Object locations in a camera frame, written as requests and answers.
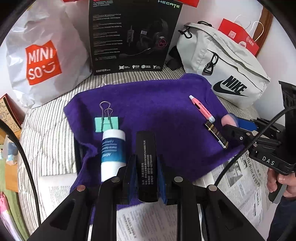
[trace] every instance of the human hand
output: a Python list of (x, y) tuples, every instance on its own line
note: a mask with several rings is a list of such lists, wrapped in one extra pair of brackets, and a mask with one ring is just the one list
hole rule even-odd
[(269, 192), (274, 192), (277, 190), (278, 181), (281, 184), (286, 184), (287, 190), (284, 192), (283, 196), (287, 198), (296, 198), (296, 176), (295, 173), (291, 173), (288, 176), (276, 173), (274, 170), (270, 169), (267, 172), (267, 188)]

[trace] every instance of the orange logo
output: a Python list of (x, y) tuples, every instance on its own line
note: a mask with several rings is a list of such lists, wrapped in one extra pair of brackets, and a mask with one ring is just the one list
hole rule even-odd
[(51, 40), (46, 44), (31, 45), (26, 48), (27, 80), (29, 85), (36, 85), (62, 73), (57, 50)]

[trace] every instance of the red paper bag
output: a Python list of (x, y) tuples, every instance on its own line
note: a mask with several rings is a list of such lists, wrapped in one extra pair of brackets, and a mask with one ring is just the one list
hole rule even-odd
[(179, 1), (180, 2), (183, 2), (183, 3), (187, 4), (187, 5), (190, 5), (190, 6), (193, 6), (193, 7), (197, 7), (198, 2), (200, 0), (179, 0)]
[(258, 52), (259, 46), (242, 26), (224, 18), (218, 30), (233, 39), (236, 43), (245, 47), (253, 55), (256, 55)]

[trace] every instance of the white paper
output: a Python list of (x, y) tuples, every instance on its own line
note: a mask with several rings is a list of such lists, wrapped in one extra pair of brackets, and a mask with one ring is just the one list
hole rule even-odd
[(48, 217), (69, 195), (70, 188), (77, 178), (77, 173), (41, 176), (38, 187), (43, 207)]
[(118, 241), (171, 241), (177, 236), (177, 206), (162, 201), (117, 211)]
[[(194, 184), (203, 187), (214, 184), (228, 162), (218, 166)], [(224, 175), (218, 186), (254, 227), (263, 220), (271, 204), (266, 187), (267, 170), (266, 166), (252, 160), (247, 151)]]

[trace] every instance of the green cloth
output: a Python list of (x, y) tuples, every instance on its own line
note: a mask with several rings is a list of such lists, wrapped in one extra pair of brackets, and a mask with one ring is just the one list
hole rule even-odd
[(4, 192), (7, 198), (12, 217), (21, 236), (24, 240), (27, 240), (29, 238), (29, 232), (25, 225), (22, 211), (20, 210), (18, 194), (5, 188), (5, 161), (5, 159), (0, 159), (0, 191)]

